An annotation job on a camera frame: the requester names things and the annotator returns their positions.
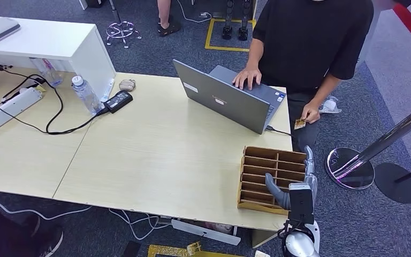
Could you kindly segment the person's right hand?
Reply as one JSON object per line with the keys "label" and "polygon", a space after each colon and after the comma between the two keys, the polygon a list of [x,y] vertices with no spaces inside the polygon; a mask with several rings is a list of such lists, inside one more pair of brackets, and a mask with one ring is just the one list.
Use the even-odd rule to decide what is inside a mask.
{"label": "person's right hand", "polygon": [[240,71],[235,78],[232,80],[232,85],[240,90],[243,90],[245,87],[248,90],[252,90],[253,84],[261,84],[262,74],[257,67],[245,67]]}

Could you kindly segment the person's left hand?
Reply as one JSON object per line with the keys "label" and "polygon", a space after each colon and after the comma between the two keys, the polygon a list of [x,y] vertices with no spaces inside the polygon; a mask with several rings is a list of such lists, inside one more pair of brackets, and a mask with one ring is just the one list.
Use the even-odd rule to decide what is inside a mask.
{"label": "person's left hand", "polygon": [[300,119],[309,124],[318,121],[320,119],[319,106],[320,104],[311,100],[303,107]]}

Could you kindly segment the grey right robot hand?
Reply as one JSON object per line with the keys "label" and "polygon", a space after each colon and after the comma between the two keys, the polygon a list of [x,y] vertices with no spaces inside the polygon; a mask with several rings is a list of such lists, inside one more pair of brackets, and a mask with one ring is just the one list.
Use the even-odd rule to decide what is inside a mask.
{"label": "grey right robot hand", "polygon": [[314,155],[312,149],[306,145],[304,151],[307,154],[304,160],[305,178],[303,182],[290,183],[288,192],[282,191],[275,183],[273,176],[265,174],[265,185],[273,195],[280,207],[291,210],[292,207],[300,208],[301,205],[307,209],[314,210],[318,190],[318,179],[315,176]]}

